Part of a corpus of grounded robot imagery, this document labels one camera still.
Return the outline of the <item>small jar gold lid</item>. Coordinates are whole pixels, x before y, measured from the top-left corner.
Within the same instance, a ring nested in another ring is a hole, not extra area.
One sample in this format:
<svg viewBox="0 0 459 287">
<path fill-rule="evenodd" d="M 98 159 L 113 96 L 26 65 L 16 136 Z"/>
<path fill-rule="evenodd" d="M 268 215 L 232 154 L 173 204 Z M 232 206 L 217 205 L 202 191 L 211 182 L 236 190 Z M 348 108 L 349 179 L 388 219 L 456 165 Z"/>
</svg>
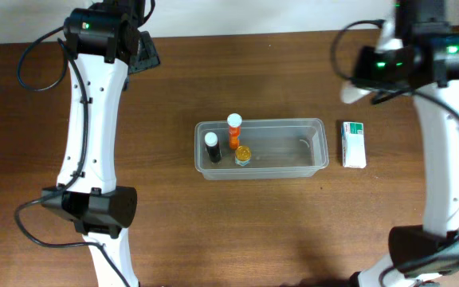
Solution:
<svg viewBox="0 0 459 287">
<path fill-rule="evenodd" d="M 252 152 L 247 146 L 239 146 L 235 150 L 235 163 L 239 166 L 244 167 L 250 163 Z"/>
</svg>

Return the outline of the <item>orange tube white cap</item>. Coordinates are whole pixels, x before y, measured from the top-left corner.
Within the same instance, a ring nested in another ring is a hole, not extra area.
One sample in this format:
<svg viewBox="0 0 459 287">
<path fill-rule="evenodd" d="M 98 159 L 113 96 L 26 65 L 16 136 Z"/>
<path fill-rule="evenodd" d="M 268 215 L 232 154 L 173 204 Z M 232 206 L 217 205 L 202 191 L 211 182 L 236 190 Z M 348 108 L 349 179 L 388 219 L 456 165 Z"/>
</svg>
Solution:
<svg viewBox="0 0 459 287">
<path fill-rule="evenodd" d="M 232 113 L 227 117 L 228 132 L 229 132 L 229 147 L 236 150 L 240 146 L 240 134 L 242 118 L 237 113 Z"/>
</svg>

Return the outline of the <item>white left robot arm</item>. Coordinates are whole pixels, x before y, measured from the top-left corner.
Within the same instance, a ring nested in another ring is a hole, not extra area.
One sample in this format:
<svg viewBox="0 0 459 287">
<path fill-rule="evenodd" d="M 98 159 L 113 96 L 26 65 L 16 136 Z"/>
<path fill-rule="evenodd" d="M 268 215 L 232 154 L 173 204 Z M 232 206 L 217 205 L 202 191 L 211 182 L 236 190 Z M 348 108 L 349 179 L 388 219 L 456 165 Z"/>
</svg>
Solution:
<svg viewBox="0 0 459 287">
<path fill-rule="evenodd" d="M 128 241 L 137 191 L 117 184 L 114 150 L 130 75 L 160 64 L 149 33 L 139 31 L 153 12 L 145 4 L 97 2 L 75 9 L 63 25 L 72 92 L 68 139 L 57 183 L 43 189 L 42 205 L 82 235 L 101 286 L 139 285 Z"/>
</svg>

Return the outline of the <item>white squeeze bottle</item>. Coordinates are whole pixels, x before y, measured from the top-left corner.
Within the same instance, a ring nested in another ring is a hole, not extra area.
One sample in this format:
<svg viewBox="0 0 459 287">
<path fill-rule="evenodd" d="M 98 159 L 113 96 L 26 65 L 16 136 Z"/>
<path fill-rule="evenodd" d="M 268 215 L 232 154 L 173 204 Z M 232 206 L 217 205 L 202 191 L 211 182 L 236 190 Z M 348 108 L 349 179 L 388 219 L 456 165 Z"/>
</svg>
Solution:
<svg viewBox="0 0 459 287">
<path fill-rule="evenodd" d="M 350 81 L 345 81 L 340 91 L 340 99 L 345 104 L 353 104 L 370 93 L 370 90 L 358 88 Z"/>
</svg>

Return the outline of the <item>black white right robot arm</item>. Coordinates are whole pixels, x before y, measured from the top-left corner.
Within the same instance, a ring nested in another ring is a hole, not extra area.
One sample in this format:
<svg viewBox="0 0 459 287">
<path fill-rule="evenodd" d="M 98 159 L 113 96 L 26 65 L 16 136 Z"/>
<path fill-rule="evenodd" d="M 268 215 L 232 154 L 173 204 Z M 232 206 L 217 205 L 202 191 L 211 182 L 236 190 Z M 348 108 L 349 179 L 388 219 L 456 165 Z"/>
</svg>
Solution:
<svg viewBox="0 0 459 287">
<path fill-rule="evenodd" d="M 376 21 L 375 47 L 364 47 L 345 77 L 341 99 L 379 104 L 412 96 L 423 138 L 426 206 L 422 224 L 396 226 L 387 254 L 354 273 L 352 286 L 428 286 L 459 272 L 459 33 L 442 1 L 397 1 Z"/>
</svg>

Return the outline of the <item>dark bottle white cap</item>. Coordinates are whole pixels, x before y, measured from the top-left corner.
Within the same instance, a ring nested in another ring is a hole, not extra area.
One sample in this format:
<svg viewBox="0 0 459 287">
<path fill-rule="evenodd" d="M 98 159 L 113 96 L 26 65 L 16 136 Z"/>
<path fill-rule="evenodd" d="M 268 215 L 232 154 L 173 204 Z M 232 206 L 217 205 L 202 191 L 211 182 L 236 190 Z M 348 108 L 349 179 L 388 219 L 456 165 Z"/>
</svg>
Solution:
<svg viewBox="0 0 459 287">
<path fill-rule="evenodd" d="M 204 137 L 206 151 L 212 163 L 219 163 L 222 159 L 218 136 L 214 132 L 207 132 Z"/>
</svg>

